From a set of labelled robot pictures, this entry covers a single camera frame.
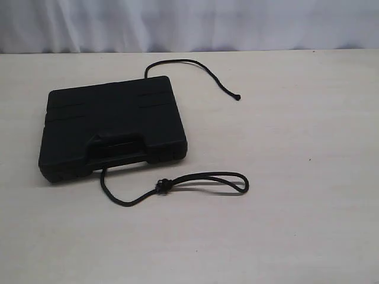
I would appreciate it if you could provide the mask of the black plastic tool case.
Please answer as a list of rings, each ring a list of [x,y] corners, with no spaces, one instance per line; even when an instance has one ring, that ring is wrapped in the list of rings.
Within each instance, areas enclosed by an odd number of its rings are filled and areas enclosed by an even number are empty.
[[[49,93],[38,166],[51,183],[182,160],[188,142],[167,76]]]

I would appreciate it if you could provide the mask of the white backdrop curtain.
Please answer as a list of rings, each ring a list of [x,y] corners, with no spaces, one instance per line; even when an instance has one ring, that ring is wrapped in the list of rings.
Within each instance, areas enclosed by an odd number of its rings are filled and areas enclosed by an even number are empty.
[[[2,53],[376,49],[377,1],[2,1]]]

